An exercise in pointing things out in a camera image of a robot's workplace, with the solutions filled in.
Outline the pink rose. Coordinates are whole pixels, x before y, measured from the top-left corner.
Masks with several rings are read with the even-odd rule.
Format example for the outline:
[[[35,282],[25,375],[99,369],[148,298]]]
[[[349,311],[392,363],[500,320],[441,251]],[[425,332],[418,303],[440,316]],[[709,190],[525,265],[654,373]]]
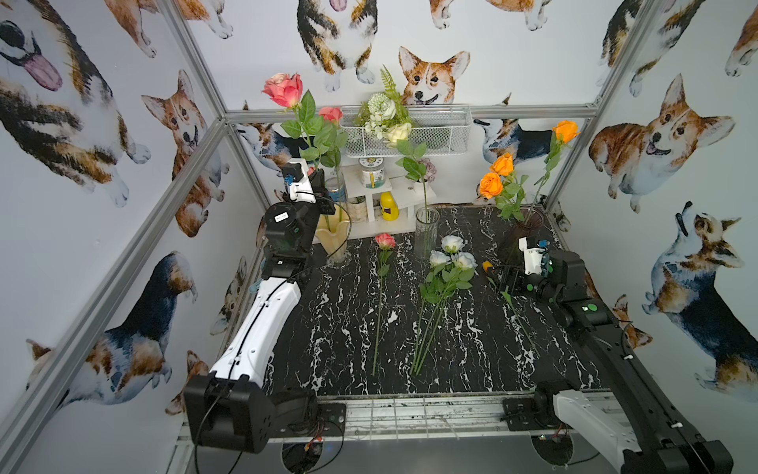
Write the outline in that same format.
[[[326,168],[334,170],[335,177],[342,176],[341,152],[347,145],[349,134],[341,126],[343,112],[340,108],[325,107],[319,112],[319,116],[324,120],[322,128],[323,146],[325,150],[321,155],[320,164]]]
[[[377,306],[377,313],[376,313],[376,316],[377,316],[376,334],[375,334],[375,339],[374,339],[374,352],[373,352],[373,364],[372,364],[373,375],[377,373],[379,344],[380,344],[381,333],[382,333],[382,310],[383,310],[383,300],[384,300],[384,284],[385,284],[386,277],[388,276],[390,272],[389,260],[396,249],[395,238],[388,233],[377,235],[375,237],[375,242],[379,248],[379,254],[378,254],[378,260],[377,260],[378,306]]]
[[[292,112],[293,119],[281,124],[283,131],[300,149],[300,157],[314,169],[323,166],[320,158],[325,150],[322,128],[324,120],[316,110],[316,102],[310,91],[306,91],[301,76],[276,74],[265,83],[263,93],[278,106]]]

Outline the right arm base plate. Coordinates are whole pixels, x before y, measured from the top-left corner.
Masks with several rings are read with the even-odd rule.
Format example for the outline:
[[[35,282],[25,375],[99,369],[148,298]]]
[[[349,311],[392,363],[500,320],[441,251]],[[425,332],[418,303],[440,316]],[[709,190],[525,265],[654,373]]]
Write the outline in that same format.
[[[555,414],[552,400],[543,395],[507,398],[503,399],[501,405],[503,405],[501,420],[506,422],[509,430],[513,432],[555,431],[562,424]]]

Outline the cream rose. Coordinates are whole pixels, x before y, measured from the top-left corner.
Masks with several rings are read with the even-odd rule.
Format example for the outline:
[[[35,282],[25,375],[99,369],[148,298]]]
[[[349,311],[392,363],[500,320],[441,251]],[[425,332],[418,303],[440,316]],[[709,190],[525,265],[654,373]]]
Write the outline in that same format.
[[[424,194],[424,207],[428,207],[428,187],[424,181],[424,167],[418,162],[424,158],[428,146],[425,142],[414,145],[410,140],[410,134],[413,126],[410,122],[403,122],[390,128],[387,138],[393,144],[403,157],[399,160],[399,165],[406,171],[406,178],[415,183],[422,184],[422,193]]]

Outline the orange tulip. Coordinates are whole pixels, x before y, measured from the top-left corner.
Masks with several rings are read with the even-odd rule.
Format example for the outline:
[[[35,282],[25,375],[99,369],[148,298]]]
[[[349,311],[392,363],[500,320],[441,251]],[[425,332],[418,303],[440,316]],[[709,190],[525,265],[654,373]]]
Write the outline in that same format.
[[[491,261],[485,261],[483,264],[483,270],[487,280],[501,295],[507,304],[507,307],[514,313],[515,321],[525,336],[526,341],[529,343],[531,349],[537,350],[536,345],[532,341],[531,335],[525,325],[522,313],[513,303],[513,295],[511,292],[514,290],[515,286],[515,266],[496,266]]]

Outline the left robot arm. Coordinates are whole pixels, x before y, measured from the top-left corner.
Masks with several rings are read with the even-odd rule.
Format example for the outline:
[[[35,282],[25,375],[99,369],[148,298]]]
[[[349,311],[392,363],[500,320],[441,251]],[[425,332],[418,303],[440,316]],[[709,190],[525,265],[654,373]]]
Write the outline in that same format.
[[[315,267],[319,219],[335,211],[324,189],[305,184],[287,189],[289,199],[272,205],[263,218],[266,264],[253,306],[209,373],[193,377],[184,390],[196,446],[259,453],[275,434],[305,436],[319,427],[313,393],[264,392],[278,337]]]

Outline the orange rose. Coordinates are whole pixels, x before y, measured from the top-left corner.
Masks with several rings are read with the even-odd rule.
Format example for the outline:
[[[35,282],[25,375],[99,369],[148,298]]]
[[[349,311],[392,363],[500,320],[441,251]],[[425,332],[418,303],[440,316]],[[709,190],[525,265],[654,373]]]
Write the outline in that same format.
[[[580,127],[576,122],[572,122],[571,120],[562,120],[562,122],[559,122],[552,129],[552,132],[550,149],[545,160],[544,173],[535,182],[537,185],[537,191],[535,192],[529,211],[527,211],[525,215],[525,223],[527,223],[535,213],[537,201],[539,201],[539,195],[544,186],[549,183],[553,171],[560,164],[564,150],[570,148],[570,143],[580,135]]]
[[[515,219],[518,222],[525,221],[521,207],[526,194],[521,181],[515,173],[508,176],[497,173],[487,173],[479,183],[479,195],[487,201],[492,201],[499,210],[499,216],[503,220]]]
[[[514,159],[509,153],[499,156],[491,166],[491,171],[499,178],[501,187],[493,194],[495,206],[501,212],[499,216],[503,220],[515,219],[517,222],[524,222],[526,215],[521,207],[526,201],[524,183],[528,176],[516,173]]]

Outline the white rose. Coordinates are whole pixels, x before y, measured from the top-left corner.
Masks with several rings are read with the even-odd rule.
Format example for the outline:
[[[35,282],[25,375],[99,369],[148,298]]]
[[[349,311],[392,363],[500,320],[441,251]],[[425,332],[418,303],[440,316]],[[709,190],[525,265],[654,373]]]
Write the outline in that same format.
[[[430,268],[420,285],[420,311],[418,312],[418,334],[412,362],[412,375],[419,375],[424,363],[424,354],[432,339],[432,329],[442,302],[445,284],[440,274],[449,267],[450,256],[444,252],[432,251]]]
[[[445,253],[455,255],[464,248],[466,241],[457,235],[447,235],[441,239],[441,245]]]
[[[449,267],[440,274],[441,279],[444,281],[445,288],[442,292],[442,302],[440,304],[436,320],[434,321],[432,339],[430,340],[428,349],[424,354],[426,356],[424,358],[424,363],[426,362],[426,358],[428,357],[430,349],[432,348],[432,342],[435,337],[437,326],[440,324],[441,317],[448,304],[448,301],[452,298],[452,296],[454,296],[454,294],[456,294],[456,292],[458,292],[458,290],[469,290],[472,287],[471,280],[476,274],[477,263],[472,254],[467,252],[459,252],[455,255],[449,256],[451,263],[449,264]]]

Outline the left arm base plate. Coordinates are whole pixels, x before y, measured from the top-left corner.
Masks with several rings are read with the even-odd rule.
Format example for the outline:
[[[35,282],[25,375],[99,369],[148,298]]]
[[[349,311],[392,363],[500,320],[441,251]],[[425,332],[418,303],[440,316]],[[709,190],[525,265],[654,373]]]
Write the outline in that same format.
[[[319,403],[314,412],[305,419],[283,423],[274,432],[275,438],[340,438],[347,427],[347,404],[338,402]]]

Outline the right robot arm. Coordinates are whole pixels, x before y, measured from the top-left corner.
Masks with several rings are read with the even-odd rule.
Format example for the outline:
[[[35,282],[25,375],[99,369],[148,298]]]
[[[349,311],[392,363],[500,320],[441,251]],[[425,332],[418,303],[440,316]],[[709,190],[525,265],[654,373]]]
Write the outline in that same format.
[[[546,304],[572,344],[599,365],[602,380],[628,422],[593,405],[574,383],[537,385],[531,398],[507,402],[505,420],[578,432],[619,473],[730,473],[734,460],[719,440],[706,440],[655,383],[626,341],[613,311],[587,288],[584,261],[570,251],[520,242],[520,265],[485,263],[486,277],[505,298]]]

